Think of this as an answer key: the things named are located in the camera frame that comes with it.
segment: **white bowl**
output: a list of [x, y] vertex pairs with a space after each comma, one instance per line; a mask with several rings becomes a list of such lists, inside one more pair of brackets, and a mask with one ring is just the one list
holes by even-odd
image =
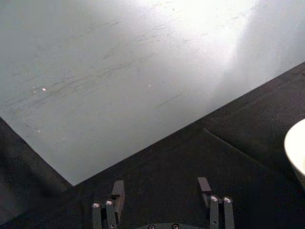
[[305, 190], [305, 119], [288, 131], [284, 142], [286, 155]]

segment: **gray surface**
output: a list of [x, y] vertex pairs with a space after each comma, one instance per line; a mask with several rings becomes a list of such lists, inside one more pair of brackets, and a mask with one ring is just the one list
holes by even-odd
[[191, 2], [2, 1], [0, 116], [75, 185], [305, 60], [302, 1]]

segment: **black fabric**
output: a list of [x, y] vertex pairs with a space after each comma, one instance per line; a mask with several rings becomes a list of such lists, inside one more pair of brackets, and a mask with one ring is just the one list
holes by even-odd
[[70, 187], [0, 118], [0, 223]]
[[206, 177], [220, 197], [233, 198], [237, 229], [304, 228], [305, 198], [298, 185], [196, 124], [74, 187], [61, 207], [32, 211], [0, 228], [90, 228], [94, 192], [106, 198], [119, 179], [126, 193], [122, 228], [171, 221], [203, 227], [197, 177]]
[[305, 118], [305, 64], [258, 87], [197, 123], [297, 182], [285, 155], [288, 130]]

